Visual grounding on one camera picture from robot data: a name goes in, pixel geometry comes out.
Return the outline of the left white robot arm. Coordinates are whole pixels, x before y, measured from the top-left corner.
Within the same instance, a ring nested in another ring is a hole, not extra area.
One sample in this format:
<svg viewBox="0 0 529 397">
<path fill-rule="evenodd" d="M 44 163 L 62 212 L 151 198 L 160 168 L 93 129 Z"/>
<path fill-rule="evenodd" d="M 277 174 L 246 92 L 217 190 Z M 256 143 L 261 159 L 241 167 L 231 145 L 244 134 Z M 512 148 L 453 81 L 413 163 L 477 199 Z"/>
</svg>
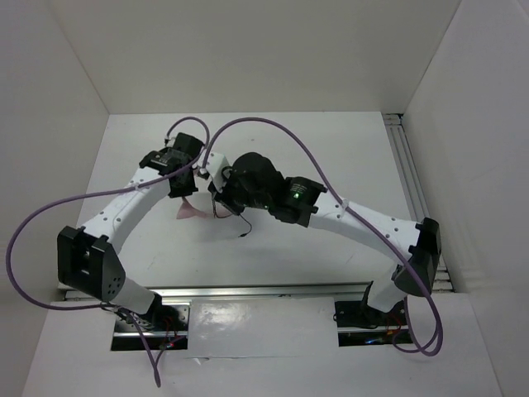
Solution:
<svg viewBox="0 0 529 397">
<path fill-rule="evenodd" d="M 179 312 L 163 304 L 159 294 L 128 278 L 118 254 L 133 229 L 160 200 L 197 192 L 191 163 L 202 149 L 199 139 L 179 133 L 165 148 L 140 161 L 129 191 L 117 195 L 81 227 L 64 227 L 57 237 L 60 283 L 132 312 L 145 330 L 167 324 L 183 330 Z"/>
</svg>

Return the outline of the pink blue cat-ear headphones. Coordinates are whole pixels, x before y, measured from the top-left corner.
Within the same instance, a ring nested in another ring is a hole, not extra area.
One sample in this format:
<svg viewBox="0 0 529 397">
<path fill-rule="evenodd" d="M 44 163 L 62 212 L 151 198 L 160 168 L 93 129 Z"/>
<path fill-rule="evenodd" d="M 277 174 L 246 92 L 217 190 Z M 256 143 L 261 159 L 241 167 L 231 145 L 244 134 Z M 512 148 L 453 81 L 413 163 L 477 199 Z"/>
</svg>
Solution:
<svg viewBox="0 0 529 397">
<path fill-rule="evenodd" d="M 186 218 L 227 218 L 232 213 L 217 203 L 210 193 L 197 193 L 182 198 L 177 219 Z"/>
</svg>

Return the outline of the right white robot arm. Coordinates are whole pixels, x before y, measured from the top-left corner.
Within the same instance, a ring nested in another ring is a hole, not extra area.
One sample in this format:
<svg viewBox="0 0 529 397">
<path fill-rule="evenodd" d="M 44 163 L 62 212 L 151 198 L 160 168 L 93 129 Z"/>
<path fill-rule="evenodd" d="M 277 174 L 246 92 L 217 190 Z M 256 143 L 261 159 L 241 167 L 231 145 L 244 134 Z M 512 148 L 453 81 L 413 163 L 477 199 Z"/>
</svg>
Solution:
<svg viewBox="0 0 529 397">
<path fill-rule="evenodd" d="M 209 179 L 213 200 L 236 216 L 248 208 L 264 210 L 280 222 L 333 232 L 395 259 L 341 315 L 349 327 L 376 328 L 403 307 L 406 297 L 432 290 L 441 256 L 440 228 L 433 219 L 403 220 L 337 198 L 316 181 L 282 176 L 255 152 L 234 163 L 212 153 L 198 175 Z"/>
</svg>

